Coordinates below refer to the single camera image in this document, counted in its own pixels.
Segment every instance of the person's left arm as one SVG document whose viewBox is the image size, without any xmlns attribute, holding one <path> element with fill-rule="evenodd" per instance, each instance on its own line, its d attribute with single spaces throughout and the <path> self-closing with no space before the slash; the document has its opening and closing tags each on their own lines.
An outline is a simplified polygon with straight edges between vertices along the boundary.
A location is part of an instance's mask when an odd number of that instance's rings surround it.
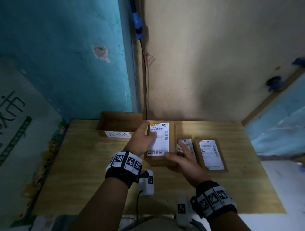
<svg viewBox="0 0 305 231">
<path fill-rule="evenodd" d="M 155 139 L 156 134 L 145 135 L 149 123 L 142 124 L 132 135 L 123 151 L 129 151 L 136 156 L 144 154 Z M 109 177 L 104 180 L 99 189 L 81 210 L 72 223 L 69 231 L 117 231 L 125 207 L 128 186 L 123 181 Z"/>
</svg>

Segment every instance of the person's right arm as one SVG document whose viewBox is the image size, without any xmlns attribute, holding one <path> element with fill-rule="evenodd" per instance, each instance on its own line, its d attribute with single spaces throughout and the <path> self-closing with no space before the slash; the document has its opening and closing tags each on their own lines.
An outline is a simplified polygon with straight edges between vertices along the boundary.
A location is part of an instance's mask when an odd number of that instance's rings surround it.
<svg viewBox="0 0 305 231">
<path fill-rule="evenodd" d="M 169 169 L 182 173 L 187 181 L 195 188 L 200 183 L 211 180 L 207 171 L 198 165 L 187 146 L 181 141 L 178 141 L 178 144 L 183 151 L 181 155 L 178 156 L 169 152 L 164 155 L 168 160 L 177 163 L 175 167 Z M 214 218 L 210 222 L 210 228 L 212 231 L 251 231 L 237 213 L 231 211 Z"/>
</svg>

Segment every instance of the black wrist strap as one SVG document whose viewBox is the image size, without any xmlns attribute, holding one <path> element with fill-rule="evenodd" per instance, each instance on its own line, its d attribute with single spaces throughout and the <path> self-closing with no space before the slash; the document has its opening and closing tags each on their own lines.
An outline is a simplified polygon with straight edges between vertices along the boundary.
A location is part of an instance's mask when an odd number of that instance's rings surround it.
<svg viewBox="0 0 305 231">
<path fill-rule="evenodd" d="M 214 181 L 204 181 L 196 187 L 196 196 L 191 198 L 193 210 L 200 218 L 210 223 L 226 212 L 237 213 L 236 204 L 227 191 Z"/>
<path fill-rule="evenodd" d="M 142 160 L 130 152 L 118 152 L 111 158 L 106 168 L 105 179 L 108 177 L 117 178 L 127 184 L 128 189 L 130 189 L 133 182 L 139 182 L 142 170 L 141 163 Z"/>
</svg>

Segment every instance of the table top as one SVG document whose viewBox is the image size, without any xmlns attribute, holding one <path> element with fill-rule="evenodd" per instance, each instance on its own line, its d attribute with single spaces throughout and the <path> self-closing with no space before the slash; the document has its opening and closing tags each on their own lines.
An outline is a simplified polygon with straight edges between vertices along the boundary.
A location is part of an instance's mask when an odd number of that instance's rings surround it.
<svg viewBox="0 0 305 231">
<path fill-rule="evenodd" d="M 126 138 L 101 137 L 97 120 L 73 120 L 33 214 L 78 214 L 101 185 L 110 158 Z M 286 213 L 240 122 L 175 121 L 178 138 L 207 137 L 219 142 L 228 173 L 212 177 L 225 187 L 239 213 Z M 165 167 L 142 169 L 154 174 L 155 193 L 139 199 L 139 214 L 176 214 L 177 199 L 195 195 L 185 178 Z M 135 214 L 137 184 L 127 196 L 124 214 Z"/>
</svg>

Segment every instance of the green painted stripe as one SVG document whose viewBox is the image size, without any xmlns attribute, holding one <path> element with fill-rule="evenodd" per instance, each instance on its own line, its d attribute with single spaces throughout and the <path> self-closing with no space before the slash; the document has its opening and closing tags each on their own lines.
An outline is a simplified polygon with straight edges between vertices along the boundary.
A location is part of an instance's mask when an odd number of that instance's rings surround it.
<svg viewBox="0 0 305 231">
<path fill-rule="evenodd" d="M 6 146 L 6 148 L 0 154 L 0 167 L 4 163 L 4 161 L 7 159 L 7 157 L 10 155 L 11 151 L 13 150 L 13 148 L 16 146 L 16 144 L 18 143 L 20 137 L 22 137 L 22 135 L 25 133 L 25 130 L 30 125 L 31 121 L 32 121 L 32 118 L 27 116 L 27 118 L 22 123 L 22 125 L 20 126 L 20 128 L 18 129 L 18 131 L 16 132 L 14 137 L 11 139 L 9 144 Z"/>
</svg>

